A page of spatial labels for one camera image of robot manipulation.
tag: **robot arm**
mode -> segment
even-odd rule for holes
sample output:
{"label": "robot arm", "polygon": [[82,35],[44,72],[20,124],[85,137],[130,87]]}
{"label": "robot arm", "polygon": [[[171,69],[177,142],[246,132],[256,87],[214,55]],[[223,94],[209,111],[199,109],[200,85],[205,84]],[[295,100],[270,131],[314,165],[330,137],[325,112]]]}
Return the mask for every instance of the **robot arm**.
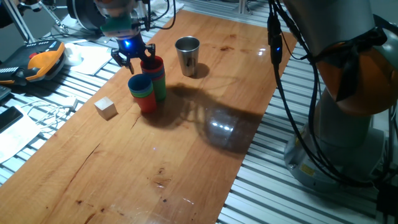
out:
{"label": "robot arm", "polygon": [[[95,3],[106,18],[101,31],[107,37],[115,37],[119,45],[118,49],[112,50],[111,55],[120,66],[134,73],[130,59],[140,58],[145,62],[154,59],[155,44],[146,45],[140,33],[141,25],[150,29],[150,17],[145,7],[149,0],[95,0]],[[146,50],[150,53],[149,57],[145,54]]]}

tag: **metal frame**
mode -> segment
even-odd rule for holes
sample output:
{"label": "metal frame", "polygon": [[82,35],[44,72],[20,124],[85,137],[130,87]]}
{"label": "metal frame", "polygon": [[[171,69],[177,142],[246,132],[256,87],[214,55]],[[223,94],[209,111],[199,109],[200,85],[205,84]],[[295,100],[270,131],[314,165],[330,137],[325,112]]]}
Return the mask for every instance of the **metal frame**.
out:
{"label": "metal frame", "polygon": [[21,14],[18,11],[17,6],[13,3],[13,1],[2,0],[2,3],[4,4],[4,7],[6,8],[11,19],[14,21],[14,24],[17,27],[24,41],[28,44],[34,43],[35,39],[33,38],[32,33],[30,33],[29,28],[26,26],[25,21],[23,20]]}

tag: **orange device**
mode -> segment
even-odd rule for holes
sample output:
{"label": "orange device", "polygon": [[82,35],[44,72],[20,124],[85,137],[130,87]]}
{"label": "orange device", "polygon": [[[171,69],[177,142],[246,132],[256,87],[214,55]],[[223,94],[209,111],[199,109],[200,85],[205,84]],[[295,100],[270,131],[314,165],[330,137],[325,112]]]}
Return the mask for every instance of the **orange device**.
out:
{"label": "orange device", "polygon": [[0,64],[0,85],[26,85],[52,79],[65,63],[65,45],[43,40],[20,47]]}

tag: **black phone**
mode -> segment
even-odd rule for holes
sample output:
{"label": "black phone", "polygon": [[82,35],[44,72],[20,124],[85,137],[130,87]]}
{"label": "black phone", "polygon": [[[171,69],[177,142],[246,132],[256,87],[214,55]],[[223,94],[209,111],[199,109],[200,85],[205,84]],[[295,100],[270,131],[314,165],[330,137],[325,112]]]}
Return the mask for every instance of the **black phone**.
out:
{"label": "black phone", "polygon": [[0,114],[0,134],[21,119],[24,115],[14,106]]}

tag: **green cup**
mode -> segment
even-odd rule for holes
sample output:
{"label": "green cup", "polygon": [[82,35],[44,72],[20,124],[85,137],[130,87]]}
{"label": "green cup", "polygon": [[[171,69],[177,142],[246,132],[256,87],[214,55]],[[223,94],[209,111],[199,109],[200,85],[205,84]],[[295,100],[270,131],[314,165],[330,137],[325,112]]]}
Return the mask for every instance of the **green cup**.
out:
{"label": "green cup", "polygon": [[166,99],[166,76],[163,74],[159,78],[152,79],[154,85],[156,101],[163,101]]}

